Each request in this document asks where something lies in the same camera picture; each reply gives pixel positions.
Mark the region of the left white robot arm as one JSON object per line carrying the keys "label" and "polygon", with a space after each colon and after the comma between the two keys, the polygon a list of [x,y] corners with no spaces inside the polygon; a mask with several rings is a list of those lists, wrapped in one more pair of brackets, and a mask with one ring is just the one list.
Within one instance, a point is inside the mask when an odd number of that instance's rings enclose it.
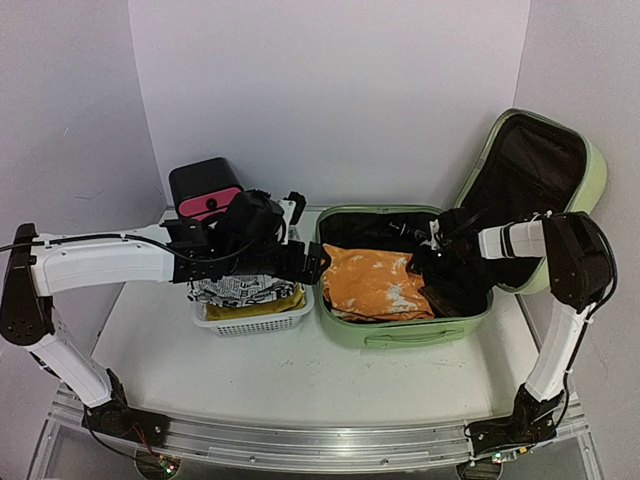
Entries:
{"label": "left white robot arm", "polygon": [[128,282],[195,283],[224,276],[266,274],[314,285],[330,266],[326,250],[288,237],[283,220],[248,232],[197,221],[168,220],[139,230],[77,236],[38,234],[21,225],[1,289],[1,336],[22,347],[95,410],[114,437],[134,428],[124,388],[110,369],[78,348],[54,312],[55,294]]}

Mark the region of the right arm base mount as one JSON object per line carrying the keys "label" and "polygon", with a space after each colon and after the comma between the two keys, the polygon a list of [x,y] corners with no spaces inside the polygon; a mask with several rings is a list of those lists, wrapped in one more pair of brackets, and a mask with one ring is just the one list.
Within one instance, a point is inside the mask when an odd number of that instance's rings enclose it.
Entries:
{"label": "right arm base mount", "polygon": [[537,401],[533,397],[517,397],[510,415],[471,422],[465,434],[474,456],[530,447],[552,439],[556,433],[553,415],[558,406],[556,399]]}

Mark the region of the yellow towel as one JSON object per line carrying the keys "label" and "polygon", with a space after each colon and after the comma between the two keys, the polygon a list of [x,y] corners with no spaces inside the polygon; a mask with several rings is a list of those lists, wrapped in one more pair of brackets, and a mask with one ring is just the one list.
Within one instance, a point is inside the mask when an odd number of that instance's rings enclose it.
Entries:
{"label": "yellow towel", "polygon": [[206,321],[233,320],[293,311],[305,305],[303,289],[300,285],[294,285],[262,291],[242,300],[225,300],[221,306],[206,304],[204,318]]}

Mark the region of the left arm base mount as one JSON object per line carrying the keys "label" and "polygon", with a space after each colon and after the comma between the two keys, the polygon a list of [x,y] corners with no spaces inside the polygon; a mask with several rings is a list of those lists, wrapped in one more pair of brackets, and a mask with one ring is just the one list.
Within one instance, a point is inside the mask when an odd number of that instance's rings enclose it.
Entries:
{"label": "left arm base mount", "polygon": [[82,420],[82,426],[94,433],[148,447],[165,444],[169,424],[167,415],[115,403],[86,409]]}

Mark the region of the orange snack bag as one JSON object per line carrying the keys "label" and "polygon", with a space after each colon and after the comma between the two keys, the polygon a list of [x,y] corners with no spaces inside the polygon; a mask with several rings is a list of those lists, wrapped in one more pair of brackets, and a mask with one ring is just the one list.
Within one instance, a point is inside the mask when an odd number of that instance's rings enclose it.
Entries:
{"label": "orange snack bag", "polygon": [[406,322],[435,317],[421,293],[421,276],[407,270],[412,255],[326,244],[331,264],[322,293],[331,311],[348,322]]}

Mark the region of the newspaper print garment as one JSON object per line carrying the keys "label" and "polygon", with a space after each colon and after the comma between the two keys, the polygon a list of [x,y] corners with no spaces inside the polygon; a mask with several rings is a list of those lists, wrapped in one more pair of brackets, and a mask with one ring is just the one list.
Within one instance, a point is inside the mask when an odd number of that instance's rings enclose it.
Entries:
{"label": "newspaper print garment", "polygon": [[288,299],[300,291],[297,283],[268,275],[226,276],[217,281],[194,282],[187,298],[218,307],[241,308]]}

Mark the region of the white perforated plastic basket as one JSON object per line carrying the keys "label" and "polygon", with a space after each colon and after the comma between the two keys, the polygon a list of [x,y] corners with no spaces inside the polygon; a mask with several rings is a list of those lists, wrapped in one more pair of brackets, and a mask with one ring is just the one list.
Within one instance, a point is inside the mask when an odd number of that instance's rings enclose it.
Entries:
{"label": "white perforated plastic basket", "polygon": [[309,314],[315,304],[314,291],[309,286],[301,286],[304,295],[302,305],[284,312],[262,314],[234,319],[209,321],[206,306],[194,302],[191,306],[192,321],[200,328],[210,330],[218,337],[236,337],[295,329],[302,318]]}

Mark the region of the green hard-shell suitcase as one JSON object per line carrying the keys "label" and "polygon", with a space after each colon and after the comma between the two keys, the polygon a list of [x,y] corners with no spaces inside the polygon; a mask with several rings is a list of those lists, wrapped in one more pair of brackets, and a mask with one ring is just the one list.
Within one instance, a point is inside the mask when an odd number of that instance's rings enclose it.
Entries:
{"label": "green hard-shell suitcase", "polygon": [[[589,212],[600,199],[606,180],[604,157],[585,137],[535,113],[510,109],[490,130],[454,208],[469,210],[470,229],[528,220],[533,213],[546,211]],[[426,205],[338,206],[319,216],[316,235],[337,247],[412,253],[419,241],[399,236],[389,223],[426,231],[429,222],[443,212]],[[541,260],[499,262],[495,270],[502,281],[493,287],[507,293],[534,294],[549,284],[547,266]],[[493,287],[467,302],[454,299],[460,317],[348,322],[339,319],[325,302],[320,324],[331,340],[346,348],[435,345],[475,330],[491,312]]]}

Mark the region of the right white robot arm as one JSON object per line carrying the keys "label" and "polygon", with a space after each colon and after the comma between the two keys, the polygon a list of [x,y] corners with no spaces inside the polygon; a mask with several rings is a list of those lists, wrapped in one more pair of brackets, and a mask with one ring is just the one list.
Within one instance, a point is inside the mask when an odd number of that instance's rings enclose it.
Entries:
{"label": "right white robot arm", "polygon": [[501,283],[499,262],[541,260],[547,266],[552,318],[523,389],[537,404],[556,399],[587,323],[617,288],[617,265],[606,235],[584,212],[536,214],[503,225],[446,231],[444,220],[414,250],[410,271],[432,295],[467,302]]}

